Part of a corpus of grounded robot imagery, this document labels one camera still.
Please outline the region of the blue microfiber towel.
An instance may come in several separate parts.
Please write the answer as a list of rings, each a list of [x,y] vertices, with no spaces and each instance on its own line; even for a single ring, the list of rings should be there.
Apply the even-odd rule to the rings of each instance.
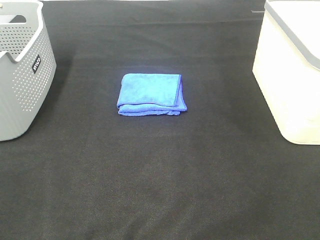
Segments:
[[[128,73],[121,80],[118,114],[178,116],[188,110],[180,74]]]

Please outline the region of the white plastic storage bin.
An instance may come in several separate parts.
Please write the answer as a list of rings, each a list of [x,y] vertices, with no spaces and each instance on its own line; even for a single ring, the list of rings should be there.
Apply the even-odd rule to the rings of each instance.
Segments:
[[[320,3],[267,0],[252,67],[281,135],[320,143]]]

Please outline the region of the grey perforated plastic basket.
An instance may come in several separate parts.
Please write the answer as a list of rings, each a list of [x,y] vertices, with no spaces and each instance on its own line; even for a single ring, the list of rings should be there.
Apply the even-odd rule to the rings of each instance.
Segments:
[[[2,0],[1,16],[25,22],[0,24],[0,140],[23,135],[38,114],[55,76],[57,63],[37,0]]]

